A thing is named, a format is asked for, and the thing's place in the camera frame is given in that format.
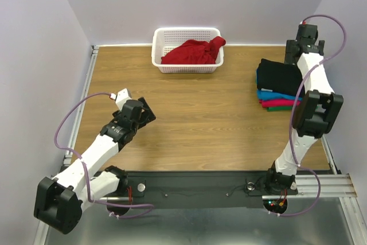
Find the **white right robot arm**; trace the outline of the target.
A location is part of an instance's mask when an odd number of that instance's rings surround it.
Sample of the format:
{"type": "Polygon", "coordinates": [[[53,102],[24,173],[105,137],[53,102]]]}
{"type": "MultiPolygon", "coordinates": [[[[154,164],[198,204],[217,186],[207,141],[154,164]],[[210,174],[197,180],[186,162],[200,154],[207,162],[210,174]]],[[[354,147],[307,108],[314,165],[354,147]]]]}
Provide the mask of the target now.
{"type": "Polygon", "coordinates": [[[270,193],[296,189],[295,176],[303,157],[330,132],[343,105],[343,97],[334,92],[326,76],[325,42],[317,38],[317,26],[302,22],[296,38],[286,43],[284,62],[300,70],[304,95],[292,109],[288,143],[264,179],[264,187],[270,193]]]}

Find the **black t shirt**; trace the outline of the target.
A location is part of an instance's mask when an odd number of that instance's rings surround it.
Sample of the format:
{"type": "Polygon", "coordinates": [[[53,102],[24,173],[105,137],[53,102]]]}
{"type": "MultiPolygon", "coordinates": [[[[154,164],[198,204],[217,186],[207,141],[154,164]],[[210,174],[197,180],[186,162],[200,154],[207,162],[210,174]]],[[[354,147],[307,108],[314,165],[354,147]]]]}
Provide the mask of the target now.
{"type": "Polygon", "coordinates": [[[302,74],[294,65],[261,59],[256,70],[258,90],[295,96],[301,81],[302,74]]]}

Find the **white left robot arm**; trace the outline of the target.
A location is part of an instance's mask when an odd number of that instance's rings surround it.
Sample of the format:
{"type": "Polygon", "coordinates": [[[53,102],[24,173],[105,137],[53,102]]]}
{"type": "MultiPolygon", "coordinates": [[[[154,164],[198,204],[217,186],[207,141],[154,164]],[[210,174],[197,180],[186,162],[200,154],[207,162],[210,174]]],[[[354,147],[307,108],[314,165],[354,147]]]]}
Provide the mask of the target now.
{"type": "Polygon", "coordinates": [[[33,216],[63,234],[70,233],[83,212],[94,204],[121,208],[123,212],[136,207],[126,171],[116,166],[98,171],[156,117],[143,97],[110,97],[118,106],[113,119],[83,154],[74,152],[74,163],[54,177],[44,177],[37,186],[33,216]]]}

